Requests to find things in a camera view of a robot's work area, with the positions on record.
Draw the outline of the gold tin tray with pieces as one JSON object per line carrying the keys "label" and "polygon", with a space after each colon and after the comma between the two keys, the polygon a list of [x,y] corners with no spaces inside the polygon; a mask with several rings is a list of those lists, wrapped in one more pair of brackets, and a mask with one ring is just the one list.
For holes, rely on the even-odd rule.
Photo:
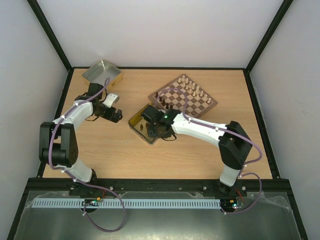
{"label": "gold tin tray with pieces", "polygon": [[149,123],[142,117],[143,111],[147,106],[152,105],[151,103],[146,104],[140,109],[133,117],[128,121],[128,125],[142,140],[152,146],[158,139],[156,137],[150,137],[148,135]]}

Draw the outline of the wooden chess board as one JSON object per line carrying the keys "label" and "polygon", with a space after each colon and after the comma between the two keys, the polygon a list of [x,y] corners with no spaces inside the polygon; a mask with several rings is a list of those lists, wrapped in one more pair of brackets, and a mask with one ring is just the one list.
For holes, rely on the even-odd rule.
{"label": "wooden chess board", "polygon": [[160,110],[173,108],[186,115],[200,118],[218,102],[188,75],[181,74],[148,96]]}

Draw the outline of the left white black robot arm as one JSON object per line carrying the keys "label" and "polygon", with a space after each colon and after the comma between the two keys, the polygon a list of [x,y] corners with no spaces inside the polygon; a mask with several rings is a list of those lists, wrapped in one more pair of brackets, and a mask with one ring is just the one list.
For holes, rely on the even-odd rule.
{"label": "left white black robot arm", "polygon": [[89,183],[96,176],[79,157],[77,128],[95,116],[117,123],[122,111],[113,107],[120,97],[108,93],[107,86],[90,83],[87,92],[79,95],[71,108],[52,122],[43,122],[39,129],[39,160],[53,170],[67,173],[75,182]]}

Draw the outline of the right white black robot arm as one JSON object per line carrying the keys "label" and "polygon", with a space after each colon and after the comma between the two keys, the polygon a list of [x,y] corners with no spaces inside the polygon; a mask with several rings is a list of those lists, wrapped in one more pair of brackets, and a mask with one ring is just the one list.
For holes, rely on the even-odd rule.
{"label": "right white black robot arm", "polygon": [[216,146],[224,164],[218,191],[224,196],[235,191],[235,182],[252,149],[248,135],[238,122],[212,123],[173,108],[163,111],[152,105],[142,111],[141,117],[148,123],[147,135],[151,138],[164,140],[187,135]]}

